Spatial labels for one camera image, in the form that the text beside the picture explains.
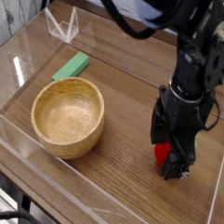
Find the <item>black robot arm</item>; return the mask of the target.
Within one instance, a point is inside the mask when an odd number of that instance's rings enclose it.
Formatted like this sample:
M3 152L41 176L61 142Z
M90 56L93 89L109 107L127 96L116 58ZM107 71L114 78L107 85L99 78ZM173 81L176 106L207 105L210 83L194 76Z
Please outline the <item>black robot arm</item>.
M159 87L152 114L151 140L160 175L183 179L195 162L195 139L218 106L215 88L224 81L224 4L221 0L135 0L146 25L137 31L113 0L100 0L130 36L143 40L168 28L177 34L177 65L169 84Z

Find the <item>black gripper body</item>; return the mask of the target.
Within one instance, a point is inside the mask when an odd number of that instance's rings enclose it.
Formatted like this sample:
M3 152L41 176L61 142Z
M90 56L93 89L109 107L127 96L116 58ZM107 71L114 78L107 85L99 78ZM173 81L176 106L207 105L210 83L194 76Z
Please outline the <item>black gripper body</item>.
M205 91L196 100L184 99L175 92L172 85L160 86L159 93L157 101L161 103L165 113L170 146L173 150L195 151L198 133L215 126L205 125L215 103L215 93Z

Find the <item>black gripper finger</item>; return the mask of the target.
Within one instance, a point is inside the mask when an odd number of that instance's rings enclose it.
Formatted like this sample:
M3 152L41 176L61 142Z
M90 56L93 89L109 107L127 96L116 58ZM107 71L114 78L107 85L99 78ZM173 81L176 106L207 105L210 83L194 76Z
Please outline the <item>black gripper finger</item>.
M185 179L190 174L190 166L195 162L194 150L173 150L168 153L161 165L160 176L165 180L171 178Z
M167 143L168 135L165 126L165 113L159 101L157 101L153 108L152 122L151 122L151 143Z

